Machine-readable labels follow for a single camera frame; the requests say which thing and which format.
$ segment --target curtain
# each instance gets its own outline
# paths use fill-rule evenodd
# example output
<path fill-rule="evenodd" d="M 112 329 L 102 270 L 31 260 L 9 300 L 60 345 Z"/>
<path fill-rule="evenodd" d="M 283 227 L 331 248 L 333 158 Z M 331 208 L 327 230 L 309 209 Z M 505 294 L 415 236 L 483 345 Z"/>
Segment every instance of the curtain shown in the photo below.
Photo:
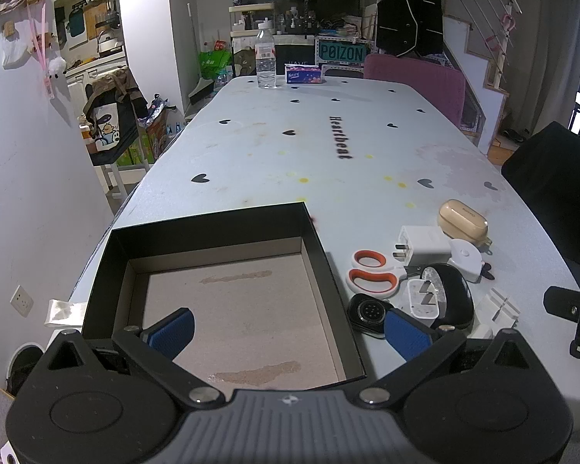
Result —
<path fill-rule="evenodd" d="M 514 127 L 533 135 L 569 126 L 580 86 L 580 0 L 541 0 L 532 68 Z"/>

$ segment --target white table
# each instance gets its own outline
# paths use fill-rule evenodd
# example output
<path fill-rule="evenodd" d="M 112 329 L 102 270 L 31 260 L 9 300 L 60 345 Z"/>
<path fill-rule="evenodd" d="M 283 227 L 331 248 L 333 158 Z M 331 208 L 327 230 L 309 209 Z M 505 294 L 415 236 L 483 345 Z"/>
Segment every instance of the white table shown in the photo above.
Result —
<path fill-rule="evenodd" d="M 471 285 L 475 303 L 496 286 L 518 304 L 518 329 L 568 400 L 579 429 L 580 359 L 568 352 L 576 326 L 548 315 L 542 304 L 549 286 L 577 285 L 529 209 L 477 148 L 406 85 L 328 78 L 323 85 L 264 90 L 254 80 L 232 80 L 198 113 L 114 227 L 304 200 L 333 271 L 343 278 L 354 251 L 391 252 L 402 225 L 436 225 L 439 206 L 457 198 L 488 219 L 493 240 L 484 260 L 496 280 Z M 329 117 L 341 119 L 350 153 L 337 153 Z M 284 134 L 289 130 L 295 135 Z M 210 181 L 193 183 L 199 174 Z M 418 184 L 421 179 L 432 180 L 433 188 Z M 71 301 L 88 299 L 103 247 Z M 345 284 L 340 290 L 350 299 Z M 392 303 L 403 290 L 404 283 Z M 375 375 L 403 362 L 384 340 L 361 334 L 357 340 Z"/>

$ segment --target black vest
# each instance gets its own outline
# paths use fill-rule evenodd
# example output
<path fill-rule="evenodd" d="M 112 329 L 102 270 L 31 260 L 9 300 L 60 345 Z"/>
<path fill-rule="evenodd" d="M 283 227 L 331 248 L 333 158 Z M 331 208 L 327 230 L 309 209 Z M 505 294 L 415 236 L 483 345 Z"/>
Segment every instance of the black vest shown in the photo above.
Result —
<path fill-rule="evenodd" d="M 401 57 L 443 52 L 442 0 L 381 0 L 376 46 Z"/>

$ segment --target open box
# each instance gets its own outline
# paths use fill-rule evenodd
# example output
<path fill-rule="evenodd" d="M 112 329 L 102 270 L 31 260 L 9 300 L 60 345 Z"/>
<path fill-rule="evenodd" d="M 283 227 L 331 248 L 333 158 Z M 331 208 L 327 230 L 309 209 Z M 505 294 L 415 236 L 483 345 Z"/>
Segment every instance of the open box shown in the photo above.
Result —
<path fill-rule="evenodd" d="M 110 234 L 82 334 L 147 328 L 180 307 L 195 336 L 174 362 L 220 389 L 298 390 L 365 376 L 303 203 L 177 218 Z"/>

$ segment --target stuffed toy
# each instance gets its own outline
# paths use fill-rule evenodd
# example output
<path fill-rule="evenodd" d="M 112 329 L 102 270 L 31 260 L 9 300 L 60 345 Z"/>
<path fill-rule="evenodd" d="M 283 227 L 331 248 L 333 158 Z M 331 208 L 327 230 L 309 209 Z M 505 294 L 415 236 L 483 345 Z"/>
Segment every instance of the stuffed toy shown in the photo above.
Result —
<path fill-rule="evenodd" d="M 50 77 L 58 78 L 67 69 L 67 62 L 62 57 L 55 57 L 49 62 L 48 72 Z"/>

